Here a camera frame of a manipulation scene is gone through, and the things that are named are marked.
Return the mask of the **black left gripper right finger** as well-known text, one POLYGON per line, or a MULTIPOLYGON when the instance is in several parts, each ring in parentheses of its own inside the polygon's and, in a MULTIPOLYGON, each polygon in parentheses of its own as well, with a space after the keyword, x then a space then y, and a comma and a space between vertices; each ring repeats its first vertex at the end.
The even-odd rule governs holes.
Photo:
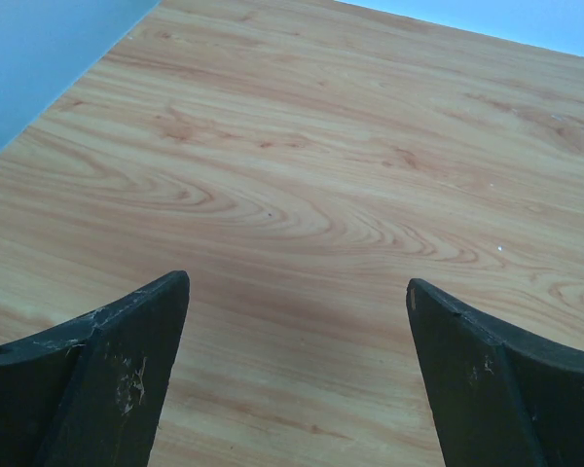
POLYGON ((419 278, 407 311, 448 466, 584 466, 584 351, 419 278))

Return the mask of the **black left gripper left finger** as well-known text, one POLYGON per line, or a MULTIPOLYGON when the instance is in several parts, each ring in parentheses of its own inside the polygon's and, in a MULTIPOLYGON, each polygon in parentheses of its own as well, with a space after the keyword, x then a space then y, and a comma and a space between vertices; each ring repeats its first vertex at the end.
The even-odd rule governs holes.
POLYGON ((145 466, 184 328, 190 280, 0 344, 0 466, 145 466))

